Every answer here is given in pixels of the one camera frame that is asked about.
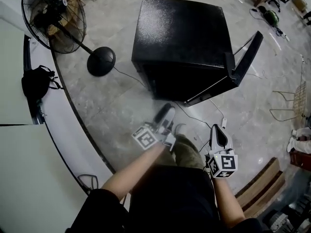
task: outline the black electric fan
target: black electric fan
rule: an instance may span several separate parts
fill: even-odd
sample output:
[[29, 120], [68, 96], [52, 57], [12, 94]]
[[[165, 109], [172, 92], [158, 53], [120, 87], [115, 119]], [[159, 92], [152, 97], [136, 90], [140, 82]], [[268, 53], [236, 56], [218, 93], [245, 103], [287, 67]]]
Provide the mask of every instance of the black electric fan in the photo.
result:
[[92, 51], [82, 42], [86, 17], [81, 0], [22, 0], [21, 8], [28, 30], [43, 46], [58, 53], [87, 51], [87, 69], [94, 76], [106, 75], [114, 67], [116, 55], [108, 47]]

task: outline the green object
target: green object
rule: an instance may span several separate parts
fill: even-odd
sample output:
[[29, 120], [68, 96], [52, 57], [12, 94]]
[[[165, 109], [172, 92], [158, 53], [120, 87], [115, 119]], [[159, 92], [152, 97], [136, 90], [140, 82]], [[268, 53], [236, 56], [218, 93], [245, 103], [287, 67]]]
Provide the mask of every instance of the green object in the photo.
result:
[[273, 10], [268, 10], [263, 16], [272, 27], [276, 27], [278, 25], [279, 19]]

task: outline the black bag strap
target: black bag strap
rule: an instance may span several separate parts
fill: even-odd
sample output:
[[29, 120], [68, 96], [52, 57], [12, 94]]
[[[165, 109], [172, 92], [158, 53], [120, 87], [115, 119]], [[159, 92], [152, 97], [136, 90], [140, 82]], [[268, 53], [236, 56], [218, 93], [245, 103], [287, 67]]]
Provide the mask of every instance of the black bag strap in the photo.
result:
[[62, 87], [59, 85], [59, 83], [58, 83], [57, 81], [55, 81], [54, 79], [50, 79], [50, 81], [53, 82], [53, 83], [56, 85], [56, 87], [49, 86], [49, 88], [51, 88], [51, 89], [53, 89], [53, 90], [59, 90], [59, 89], [64, 90], [64, 88], [62, 88]]
[[51, 69], [49, 69], [48, 67], [46, 67], [46, 66], [43, 66], [43, 65], [39, 65], [39, 67], [38, 68], [46, 68], [47, 70], [49, 70], [48, 71], [48, 73], [49, 73], [49, 77], [54, 77], [55, 76], [55, 72], [54, 71], [51, 71]]

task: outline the fan stand pole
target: fan stand pole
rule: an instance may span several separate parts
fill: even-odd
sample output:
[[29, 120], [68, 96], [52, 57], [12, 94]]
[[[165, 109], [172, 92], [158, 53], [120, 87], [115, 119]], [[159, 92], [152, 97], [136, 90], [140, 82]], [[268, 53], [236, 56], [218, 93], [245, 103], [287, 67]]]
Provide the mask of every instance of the fan stand pole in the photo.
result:
[[86, 45], [84, 45], [81, 41], [79, 41], [76, 37], [74, 37], [63, 25], [61, 25], [60, 23], [57, 23], [54, 26], [59, 28], [65, 35], [69, 36], [75, 43], [77, 43], [80, 47], [82, 47], [89, 54], [94, 54], [94, 52], [91, 49], [89, 49]]
[[93, 76], [104, 76], [109, 73], [115, 65], [116, 55], [114, 51], [108, 47], [100, 47], [92, 51], [76, 37], [74, 37], [63, 25], [57, 23], [54, 25], [59, 28], [65, 35], [70, 37], [75, 43], [82, 47], [90, 54], [87, 60], [87, 69]]

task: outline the black shirt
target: black shirt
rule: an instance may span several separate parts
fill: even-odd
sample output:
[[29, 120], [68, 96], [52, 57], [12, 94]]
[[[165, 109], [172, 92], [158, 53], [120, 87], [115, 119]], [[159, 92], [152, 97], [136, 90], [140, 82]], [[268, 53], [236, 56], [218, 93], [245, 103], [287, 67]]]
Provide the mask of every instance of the black shirt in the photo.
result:
[[133, 189], [129, 213], [107, 190], [93, 190], [68, 232], [262, 232], [247, 219], [228, 230], [220, 221], [214, 189], [197, 168], [153, 166]]

